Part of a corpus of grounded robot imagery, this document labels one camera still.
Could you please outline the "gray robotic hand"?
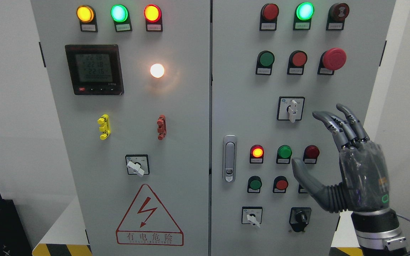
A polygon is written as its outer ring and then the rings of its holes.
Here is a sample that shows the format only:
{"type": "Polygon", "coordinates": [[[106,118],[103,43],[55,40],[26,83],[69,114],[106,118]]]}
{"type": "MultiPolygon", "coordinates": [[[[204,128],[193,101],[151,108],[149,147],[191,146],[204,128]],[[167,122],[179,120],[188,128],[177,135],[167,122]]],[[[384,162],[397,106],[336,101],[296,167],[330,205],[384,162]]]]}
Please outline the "gray robotic hand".
{"type": "Polygon", "coordinates": [[[372,142],[357,116],[345,105],[337,104],[345,119],[326,111],[313,117],[332,134],[340,154],[342,183],[323,185],[306,171],[306,164],[292,160],[298,183],[319,206],[330,213],[344,210],[373,212],[389,207],[389,176],[379,144],[372,142]]]}

